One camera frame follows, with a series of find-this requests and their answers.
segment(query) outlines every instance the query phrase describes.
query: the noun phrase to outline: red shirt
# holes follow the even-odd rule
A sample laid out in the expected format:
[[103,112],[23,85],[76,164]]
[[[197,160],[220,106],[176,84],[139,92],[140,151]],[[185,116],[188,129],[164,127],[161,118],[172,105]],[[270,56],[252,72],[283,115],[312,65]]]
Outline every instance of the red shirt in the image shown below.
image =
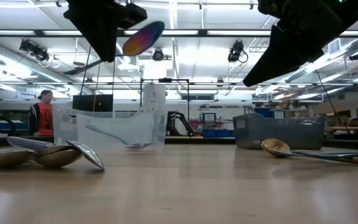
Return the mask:
[[52,105],[40,102],[38,106],[40,107],[38,132],[40,135],[53,135]]

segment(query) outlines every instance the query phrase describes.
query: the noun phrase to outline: person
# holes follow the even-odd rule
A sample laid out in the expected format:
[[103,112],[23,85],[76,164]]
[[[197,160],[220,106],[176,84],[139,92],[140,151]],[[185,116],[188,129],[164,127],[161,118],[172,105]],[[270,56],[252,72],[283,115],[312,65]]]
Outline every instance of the person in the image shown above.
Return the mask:
[[52,98],[52,91],[42,90],[38,97],[41,102],[30,107],[29,126],[33,136],[53,135]]

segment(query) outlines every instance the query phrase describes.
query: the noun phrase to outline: table surface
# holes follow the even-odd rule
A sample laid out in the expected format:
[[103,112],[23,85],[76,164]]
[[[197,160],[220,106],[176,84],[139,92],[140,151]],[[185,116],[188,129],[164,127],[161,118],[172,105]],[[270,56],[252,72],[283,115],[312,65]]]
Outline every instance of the table surface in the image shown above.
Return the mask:
[[233,145],[99,155],[105,173],[84,159],[0,170],[0,223],[358,224],[357,165]]

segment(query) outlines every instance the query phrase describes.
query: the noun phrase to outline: gray plastic bin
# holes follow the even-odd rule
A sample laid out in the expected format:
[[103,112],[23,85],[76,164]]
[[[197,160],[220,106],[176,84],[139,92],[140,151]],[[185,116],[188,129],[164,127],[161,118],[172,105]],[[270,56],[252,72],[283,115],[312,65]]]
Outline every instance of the gray plastic bin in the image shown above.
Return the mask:
[[265,118],[259,113],[233,117],[237,147],[261,149],[260,142],[275,138],[291,149],[321,149],[325,116],[305,118]]

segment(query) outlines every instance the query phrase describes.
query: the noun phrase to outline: desk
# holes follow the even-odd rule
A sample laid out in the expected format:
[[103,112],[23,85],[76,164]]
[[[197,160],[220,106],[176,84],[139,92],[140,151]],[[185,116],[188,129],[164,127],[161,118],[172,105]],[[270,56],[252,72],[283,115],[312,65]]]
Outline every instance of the desk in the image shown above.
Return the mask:
[[358,224],[358,166],[233,145],[99,154],[104,174],[86,160],[0,171],[0,224]]

